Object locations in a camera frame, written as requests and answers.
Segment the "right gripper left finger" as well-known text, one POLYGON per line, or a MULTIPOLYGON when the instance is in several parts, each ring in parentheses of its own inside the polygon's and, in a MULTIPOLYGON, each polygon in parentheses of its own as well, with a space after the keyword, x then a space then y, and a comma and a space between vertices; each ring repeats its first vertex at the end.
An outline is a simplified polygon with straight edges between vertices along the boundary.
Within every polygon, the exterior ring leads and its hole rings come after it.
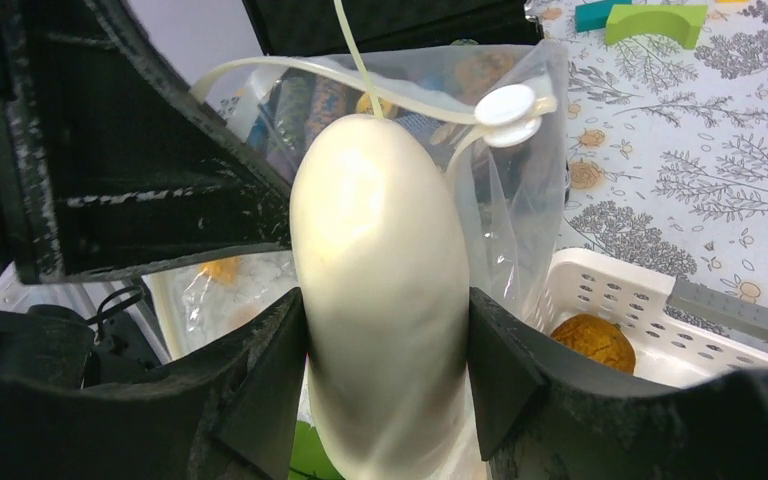
POLYGON ((77 388, 75 320, 0 311, 0 479, 285 479, 308 345, 291 289, 253 320, 125 383, 77 388))

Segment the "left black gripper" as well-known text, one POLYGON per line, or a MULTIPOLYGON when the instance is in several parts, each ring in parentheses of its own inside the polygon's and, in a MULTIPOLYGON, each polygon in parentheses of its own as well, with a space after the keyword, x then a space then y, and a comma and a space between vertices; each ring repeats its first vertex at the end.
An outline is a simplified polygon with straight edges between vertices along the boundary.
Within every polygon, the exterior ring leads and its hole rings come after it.
POLYGON ((124 1, 0 1, 0 272, 120 280, 285 250, 289 185, 124 1))

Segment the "green cabbage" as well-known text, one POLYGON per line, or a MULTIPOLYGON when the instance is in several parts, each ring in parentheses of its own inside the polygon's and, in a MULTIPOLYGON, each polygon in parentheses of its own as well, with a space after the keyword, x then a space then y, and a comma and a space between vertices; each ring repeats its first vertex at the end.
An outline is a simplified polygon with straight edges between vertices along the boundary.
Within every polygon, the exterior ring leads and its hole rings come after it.
POLYGON ((342 479, 328 458, 316 428, 301 420, 296 422, 288 479, 342 479))

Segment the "white radish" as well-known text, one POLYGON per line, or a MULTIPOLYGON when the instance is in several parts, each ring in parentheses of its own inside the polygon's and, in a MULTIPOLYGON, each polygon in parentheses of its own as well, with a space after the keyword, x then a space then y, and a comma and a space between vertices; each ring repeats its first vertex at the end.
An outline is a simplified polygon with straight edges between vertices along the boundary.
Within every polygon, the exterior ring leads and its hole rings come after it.
POLYGON ((314 425, 347 479, 426 479, 465 416, 469 266, 438 167, 352 114, 306 153, 290 203, 314 425))

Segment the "clear zip top bag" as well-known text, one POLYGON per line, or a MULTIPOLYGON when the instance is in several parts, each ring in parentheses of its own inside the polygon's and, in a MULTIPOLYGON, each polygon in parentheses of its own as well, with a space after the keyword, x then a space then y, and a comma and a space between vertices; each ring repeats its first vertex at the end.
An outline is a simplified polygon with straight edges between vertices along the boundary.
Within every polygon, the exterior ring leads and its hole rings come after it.
POLYGON ((568 55, 559 44, 451 46, 258 57, 222 64, 199 100, 234 73, 228 129, 286 180, 324 141, 359 153, 320 165, 322 192, 360 201, 363 232, 387 209, 415 215, 442 198, 465 242, 470 282, 536 324, 568 188, 561 110, 568 55))

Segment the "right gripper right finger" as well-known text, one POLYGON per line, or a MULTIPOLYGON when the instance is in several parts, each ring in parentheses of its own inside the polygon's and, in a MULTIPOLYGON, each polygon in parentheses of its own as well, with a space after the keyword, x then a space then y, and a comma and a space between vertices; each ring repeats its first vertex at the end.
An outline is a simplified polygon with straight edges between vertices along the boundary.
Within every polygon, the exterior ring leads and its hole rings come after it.
POLYGON ((495 479, 768 479, 768 369, 661 385, 578 354, 479 289, 467 360, 495 479))

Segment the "brown potato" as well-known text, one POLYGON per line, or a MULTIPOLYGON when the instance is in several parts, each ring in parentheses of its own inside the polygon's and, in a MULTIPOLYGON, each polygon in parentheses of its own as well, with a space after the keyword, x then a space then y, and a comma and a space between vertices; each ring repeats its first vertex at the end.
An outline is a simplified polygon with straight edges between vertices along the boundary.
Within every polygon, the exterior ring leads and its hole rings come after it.
POLYGON ((632 344, 619 328, 601 317, 573 315, 557 326, 550 337, 597 363, 634 374, 637 358, 632 344))

